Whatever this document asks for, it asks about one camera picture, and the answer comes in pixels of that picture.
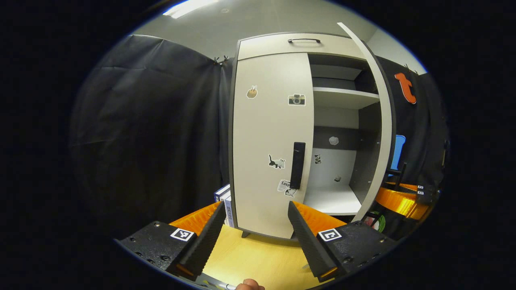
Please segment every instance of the wooden table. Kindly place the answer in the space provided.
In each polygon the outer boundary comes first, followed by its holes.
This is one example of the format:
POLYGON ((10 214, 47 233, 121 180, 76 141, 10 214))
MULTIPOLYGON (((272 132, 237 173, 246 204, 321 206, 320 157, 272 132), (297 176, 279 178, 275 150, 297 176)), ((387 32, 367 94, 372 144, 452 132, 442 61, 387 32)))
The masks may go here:
POLYGON ((296 241, 278 240, 222 226, 203 272, 231 285, 244 279, 258 281, 267 290, 307 289, 319 283, 296 241))

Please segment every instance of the white cabinet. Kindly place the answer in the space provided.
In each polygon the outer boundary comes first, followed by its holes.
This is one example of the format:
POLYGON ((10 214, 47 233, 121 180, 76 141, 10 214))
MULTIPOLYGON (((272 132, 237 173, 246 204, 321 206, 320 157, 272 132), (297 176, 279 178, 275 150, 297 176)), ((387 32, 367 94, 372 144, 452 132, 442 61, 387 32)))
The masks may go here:
POLYGON ((384 90, 363 50, 347 37, 286 33, 239 41, 236 59, 229 140, 236 227, 291 238, 290 200, 360 219, 387 168, 380 149, 391 143, 382 137, 392 134, 389 97, 378 94, 384 90), (288 42, 299 38, 308 39, 288 42), (285 192, 282 181, 294 189, 285 192))

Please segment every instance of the ceiling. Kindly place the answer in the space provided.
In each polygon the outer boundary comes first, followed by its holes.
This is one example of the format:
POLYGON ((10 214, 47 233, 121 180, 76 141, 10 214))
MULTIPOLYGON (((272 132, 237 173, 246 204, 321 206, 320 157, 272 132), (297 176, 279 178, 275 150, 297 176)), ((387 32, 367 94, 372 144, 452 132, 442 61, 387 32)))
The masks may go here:
POLYGON ((178 19, 160 15, 133 34, 171 40, 210 58, 234 56, 239 39, 277 32, 322 32, 347 35, 342 22, 368 41, 377 26, 325 0, 219 0, 178 19))

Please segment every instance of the human hand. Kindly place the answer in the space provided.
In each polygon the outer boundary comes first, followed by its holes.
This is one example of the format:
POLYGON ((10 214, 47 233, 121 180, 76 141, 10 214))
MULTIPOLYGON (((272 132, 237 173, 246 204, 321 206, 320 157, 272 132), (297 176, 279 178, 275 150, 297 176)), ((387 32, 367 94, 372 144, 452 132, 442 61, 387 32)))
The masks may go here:
POLYGON ((256 87, 257 86, 251 86, 251 89, 247 91, 247 97, 252 99, 254 98, 257 94, 258 94, 258 91, 256 90, 256 87))
POLYGON ((265 287, 259 286, 258 282, 253 279, 245 279, 236 287, 236 290, 265 290, 265 287))

